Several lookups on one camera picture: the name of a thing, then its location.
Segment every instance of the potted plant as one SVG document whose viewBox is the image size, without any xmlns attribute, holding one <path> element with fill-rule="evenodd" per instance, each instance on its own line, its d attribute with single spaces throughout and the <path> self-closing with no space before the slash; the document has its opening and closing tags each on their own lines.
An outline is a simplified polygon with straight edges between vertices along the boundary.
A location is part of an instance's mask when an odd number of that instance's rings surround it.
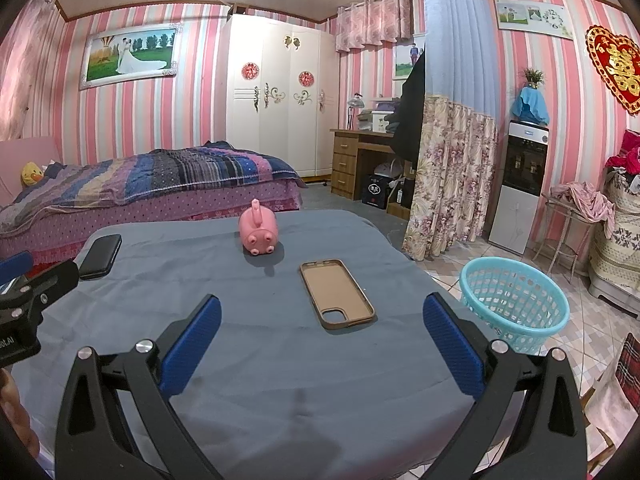
<svg viewBox="0 0 640 480">
<path fill-rule="evenodd" d="M 538 88 L 538 85 L 545 82 L 545 74 L 542 70 L 534 70 L 533 68 L 526 68 L 523 70 L 523 74 L 527 83 L 531 88 Z"/>
</svg>

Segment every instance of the framed wedding photo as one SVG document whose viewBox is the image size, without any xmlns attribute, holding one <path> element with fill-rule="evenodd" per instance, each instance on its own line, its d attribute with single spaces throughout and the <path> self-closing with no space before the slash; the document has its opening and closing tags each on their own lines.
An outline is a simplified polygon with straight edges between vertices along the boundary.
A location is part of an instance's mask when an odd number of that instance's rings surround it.
<svg viewBox="0 0 640 480">
<path fill-rule="evenodd" d="M 407 79 L 423 52 L 424 34 L 415 34 L 410 40 L 398 41 L 394 45 L 393 79 Z"/>
<path fill-rule="evenodd" d="M 161 23 L 89 36 L 84 47 L 80 89 L 175 76 L 181 32 L 181 23 Z"/>
</svg>

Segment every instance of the striped comforter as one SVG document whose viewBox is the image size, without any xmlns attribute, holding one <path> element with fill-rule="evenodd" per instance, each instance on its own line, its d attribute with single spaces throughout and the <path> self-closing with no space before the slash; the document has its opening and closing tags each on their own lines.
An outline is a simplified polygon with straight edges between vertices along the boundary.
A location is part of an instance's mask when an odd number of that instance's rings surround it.
<svg viewBox="0 0 640 480">
<path fill-rule="evenodd" d="M 126 205 L 179 191 L 284 178 L 296 179 L 304 186 L 293 168 L 279 158 L 234 150 L 226 142 L 67 166 L 55 178 L 45 176 L 0 210 L 0 234 L 16 234 L 35 219 L 55 212 Z"/>
</svg>

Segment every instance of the pink floral curtain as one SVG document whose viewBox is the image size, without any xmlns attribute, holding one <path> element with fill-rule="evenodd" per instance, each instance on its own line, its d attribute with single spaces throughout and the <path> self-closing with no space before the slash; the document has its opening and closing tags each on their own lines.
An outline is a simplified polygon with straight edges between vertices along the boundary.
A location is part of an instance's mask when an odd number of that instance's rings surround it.
<svg viewBox="0 0 640 480">
<path fill-rule="evenodd" d="M 395 43 L 411 37 L 411 0 L 364 0 L 338 8 L 335 49 Z"/>
<path fill-rule="evenodd" d="M 444 96 L 424 100 L 411 217 L 402 250 L 437 256 L 482 234 L 495 170 L 495 119 Z"/>
<path fill-rule="evenodd" d="M 0 44 L 0 140 L 22 135 L 42 33 L 54 12 L 53 0 L 29 0 Z"/>
</svg>

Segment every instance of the person's hand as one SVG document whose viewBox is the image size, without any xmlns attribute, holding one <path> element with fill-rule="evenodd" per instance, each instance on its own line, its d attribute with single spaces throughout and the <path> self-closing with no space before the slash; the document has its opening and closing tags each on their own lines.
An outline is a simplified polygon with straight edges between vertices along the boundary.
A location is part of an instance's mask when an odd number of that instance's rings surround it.
<svg viewBox="0 0 640 480">
<path fill-rule="evenodd" d="M 31 429 L 29 413 L 20 403 L 20 394 L 14 378 L 4 368 L 0 368 L 0 408 L 14 428 L 15 433 L 34 458 L 40 453 L 40 441 Z"/>
</svg>

